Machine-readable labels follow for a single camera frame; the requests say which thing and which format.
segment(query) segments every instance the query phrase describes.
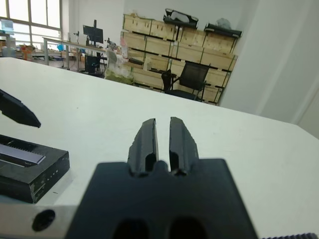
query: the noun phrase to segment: computer monitor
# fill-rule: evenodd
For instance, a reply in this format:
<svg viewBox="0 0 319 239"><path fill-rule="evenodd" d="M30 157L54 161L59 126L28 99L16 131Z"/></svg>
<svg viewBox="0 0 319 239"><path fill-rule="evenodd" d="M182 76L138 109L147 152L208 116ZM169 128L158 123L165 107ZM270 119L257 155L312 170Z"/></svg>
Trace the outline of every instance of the computer monitor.
<svg viewBox="0 0 319 239"><path fill-rule="evenodd" d="M94 45L96 42L100 42L103 44L103 30L102 29L83 25L83 33L90 37L90 40L94 42Z"/></svg>

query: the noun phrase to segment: white wall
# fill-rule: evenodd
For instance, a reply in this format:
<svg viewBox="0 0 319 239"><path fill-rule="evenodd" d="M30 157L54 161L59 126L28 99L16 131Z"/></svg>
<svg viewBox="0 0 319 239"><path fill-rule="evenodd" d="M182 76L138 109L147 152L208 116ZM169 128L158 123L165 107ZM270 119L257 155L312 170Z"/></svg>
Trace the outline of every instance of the white wall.
<svg viewBox="0 0 319 239"><path fill-rule="evenodd" d="M237 29L244 3L247 0L125 0L124 13L137 12L139 16L163 20L165 8L187 13L199 19L198 29L203 30L208 22L220 18L230 21Z"/></svg>
<svg viewBox="0 0 319 239"><path fill-rule="evenodd" d="M294 45L276 80L260 115L281 121L291 121L312 88L319 73L319 2L311 1Z"/></svg>
<svg viewBox="0 0 319 239"><path fill-rule="evenodd" d="M317 0L259 1L222 107L293 121L297 102L317 75L318 32L312 31L318 23L317 4Z"/></svg>
<svg viewBox="0 0 319 239"><path fill-rule="evenodd" d="M237 25L237 28L240 29L243 33L242 37L238 40L234 50L234 54L236 55L240 55L244 43L246 42L248 31L255 17L259 1L260 0L246 0L244 2L243 9Z"/></svg>
<svg viewBox="0 0 319 239"><path fill-rule="evenodd" d="M93 26L97 20L97 28L103 29L103 38L108 37L120 44L123 22L124 0L69 0L69 25L71 40L76 41L74 32L79 31L79 42L85 44L83 25Z"/></svg>
<svg viewBox="0 0 319 239"><path fill-rule="evenodd" d="M315 94L298 125L319 139L319 91Z"/></svg>

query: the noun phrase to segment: black box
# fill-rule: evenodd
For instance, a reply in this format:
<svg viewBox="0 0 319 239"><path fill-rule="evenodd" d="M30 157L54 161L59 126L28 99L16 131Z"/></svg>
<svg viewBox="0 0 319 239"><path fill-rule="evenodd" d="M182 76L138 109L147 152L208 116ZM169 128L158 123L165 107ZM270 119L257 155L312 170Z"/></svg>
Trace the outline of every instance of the black box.
<svg viewBox="0 0 319 239"><path fill-rule="evenodd" d="M0 144L45 156L29 167L12 164L0 152L0 194L36 203L69 170L69 152L0 134Z"/></svg>

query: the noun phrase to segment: screw hole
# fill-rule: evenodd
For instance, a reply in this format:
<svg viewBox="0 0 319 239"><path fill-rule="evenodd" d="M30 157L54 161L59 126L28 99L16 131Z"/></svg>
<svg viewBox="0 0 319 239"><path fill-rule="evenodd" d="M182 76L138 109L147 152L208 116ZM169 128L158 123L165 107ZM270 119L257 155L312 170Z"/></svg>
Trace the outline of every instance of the screw hole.
<svg viewBox="0 0 319 239"><path fill-rule="evenodd" d="M33 220L32 229L36 232L47 229L55 219L55 212L51 209L37 214Z"/></svg>

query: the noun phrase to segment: desk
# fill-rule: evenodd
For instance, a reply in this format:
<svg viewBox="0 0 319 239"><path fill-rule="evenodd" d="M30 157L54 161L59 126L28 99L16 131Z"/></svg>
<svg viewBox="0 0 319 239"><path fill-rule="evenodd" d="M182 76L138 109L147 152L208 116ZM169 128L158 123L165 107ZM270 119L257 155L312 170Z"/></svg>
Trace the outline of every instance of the desk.
<svg viewBox="0 0 319 239"><path fill-rule="evenodd" d="M81 45L81 44L77 44L74 42L70 42L70 41L63 41L63 40L56 40L56 39L52 39L52 38L47 38L44 37L44 60L45 60L45 64L49 65L49 56L48 56L48 42L55 42L55 43L59 43L59 44L63 44L65 45L65 51L66 51L66 67L68 70L70 70L70 63L69 63L69 46L73 46L76 48L76 70L79 71L79 54L78 54L78 49L82 48L82 49L87 49L90 51L95 51L95 52L100 52L100 53L106 53L106 51L102 48L97 48L97 47L91 47L91 46L85 46L85 45Z"/></svg>
<svg viewBox="0 0 319 239"><path fill-rule="evenodd" d="M200 158L226 159L260 238L319 234L319 140L297 125L18 59L0 59L0 72L1 89L42 123L37 129L0 115L0 133L70 153L70 171L38 205L78 205L97 163L126 161L150 118L168 163L176 116Z"/></svg>
<svg viewBox="0 0 319 239"><path fill-rule="evenodd" d="M5 36L6 38L6 41L5 41L5 44L6 44L6 47L8 49L8 57L11 56L11 41L10 41L10 35L9 34L5 34L5 33L0 33L0 36Z"/></svg>

